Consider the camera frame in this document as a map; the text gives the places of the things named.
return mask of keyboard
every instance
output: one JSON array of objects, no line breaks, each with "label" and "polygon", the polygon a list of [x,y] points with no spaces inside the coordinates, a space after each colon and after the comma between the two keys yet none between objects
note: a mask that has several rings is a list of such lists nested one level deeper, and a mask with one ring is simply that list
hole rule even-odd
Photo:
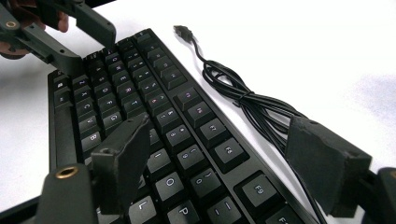
[{"label": "keyboard", "polygon": [[124,120],[150,117],[138,196],[101,223],[316,223],[152,30],[83,62],[48,76],[50,169],[88,164]]}]

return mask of spacebar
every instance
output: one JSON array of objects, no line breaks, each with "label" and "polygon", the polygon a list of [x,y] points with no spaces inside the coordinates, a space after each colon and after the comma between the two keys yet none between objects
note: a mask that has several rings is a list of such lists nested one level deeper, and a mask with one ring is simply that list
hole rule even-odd
[{"label": "spacebar", "polygon": [[55,113],[56,167],[77,162],[71,106]]}]

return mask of white surface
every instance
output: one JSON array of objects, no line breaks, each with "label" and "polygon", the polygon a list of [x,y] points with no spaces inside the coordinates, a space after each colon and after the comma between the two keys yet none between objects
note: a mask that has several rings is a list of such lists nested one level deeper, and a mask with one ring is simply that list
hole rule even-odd
[{"label": "white surface", "polygon": [[[97,10],[115,23],[117,40],[152,28],[303,204],[278,154],[208,87],[201,62],[175,38],[173,25],[188,26],[204,56],[231,67],[251,90],[293,105],[372,155],[374,172],[396,166],[394,1],[119,0]],[[48,32],[81,56],[102,48],[73,20],[66,34]],[[52,70],[32,55],[0,59],[0,212],[37,196],[48,172]],[[328,220],[361,223],[361,216],[359,210],[353,219]]]}]

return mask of brass insert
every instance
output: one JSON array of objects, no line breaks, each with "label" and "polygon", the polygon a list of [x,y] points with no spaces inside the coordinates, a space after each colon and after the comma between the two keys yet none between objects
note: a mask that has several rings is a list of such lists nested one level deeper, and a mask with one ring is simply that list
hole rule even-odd
[{"label": "brass insert", "polygon": [[13,27],[17,26],[17,23],[15,21],[8,21],[8,22],[6,22],[6,26],[8,28],[13,28]]},{"label": "brass insert", "polygon": [[69,178],[70,176],[75,175],[78,172],[77,166],[70,166],[63,168],[61,171],[56,173],[56,178],[58,179],[66,179]]}]

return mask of black cable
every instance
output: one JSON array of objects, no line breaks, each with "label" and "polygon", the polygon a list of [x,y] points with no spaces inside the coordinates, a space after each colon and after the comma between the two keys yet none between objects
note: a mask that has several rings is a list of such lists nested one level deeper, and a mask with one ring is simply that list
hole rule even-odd
[{"label": "black cable", "polygon": [[[187,27],[175,26],[174,28],[177,35],[186,42],[194,45],[196,56],[204,63],[204,69],[202,71],[204,80],[221,95],[234,99],[233,104],[242,109],[249,122],[260,133],[260,135],[273,144],[279,153],[285,157],[287,140],[282,134],[288,134],[289,126],[271,116],[269,112],[271,111],[274,114],[288,119],[292,116],[303,118],[306,118],[306,116],[283,101],[268,96],[262,96],[251,91],[235,71],[221,63],[203,58],[199,53],[198,45],[193,38],[192,32]],[[291,170],[297,176],[308,201],[311,203],[311,206],[318,217],[319,223],[326,224],[327,222],[320,212],[315,199],[305,187],[304,181],[298,176],[292,167]]]}]

